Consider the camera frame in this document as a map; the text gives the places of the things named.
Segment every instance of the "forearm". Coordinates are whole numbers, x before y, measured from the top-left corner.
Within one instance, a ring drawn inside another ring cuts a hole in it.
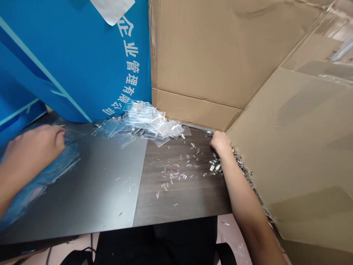
[[[11,172],[4,165],[0,165],[0,220],[23,186],[13,171]]]
[[[281,264],[284,259],[274,239],[267,217],[239,168],[231,148],[220,154],[220,158],[232,212],[242,231],[252,262],[266,264],[264,256],[270,254],[272,264]]]

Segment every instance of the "person's right hand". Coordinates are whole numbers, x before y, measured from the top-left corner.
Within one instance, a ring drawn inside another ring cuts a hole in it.
[[[216,150],[219,156],[229,153],[229,151],[232,152],[232,141],[225,132],[215,131],[210,145]]]
[[[0,165],[0,181],[19,189],[26,186],[64,151],[64,134],[61,126],[42,125],[10,141]]]

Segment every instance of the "cardboard sheet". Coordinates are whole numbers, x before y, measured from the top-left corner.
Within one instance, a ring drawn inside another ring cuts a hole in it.
[[[280,67],[296,71],[310,61],[331,61],[353,65],[352,17],[352,1],[336,1]]]
[[[286,240],[353,252],[352,102],[352,86],[279,68],[228,130]]]
[[[331,2],[150,0],[153,87],[242,110]],[[233,116],[218,113],[221,130]]]
[[[226,131],[243,111],[158,89],[152,90],[152,102],[159,111],[165,111],[170,119],[222,131]]]

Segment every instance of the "black chair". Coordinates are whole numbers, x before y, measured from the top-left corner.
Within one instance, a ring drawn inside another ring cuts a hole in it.
[[[216,244],[214,264],[221,261],[222,265],[236,265],[234,253],[228,243]],[[87,250],[74,250],[63,260],[61,265],[93,265],[92,252]]]

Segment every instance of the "person's left hand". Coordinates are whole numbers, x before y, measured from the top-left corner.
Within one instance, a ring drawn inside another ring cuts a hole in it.
[[[10,141],[0,164],[1,182],[26,186],[64,151],[64,135],[61,126],[42,125]]]

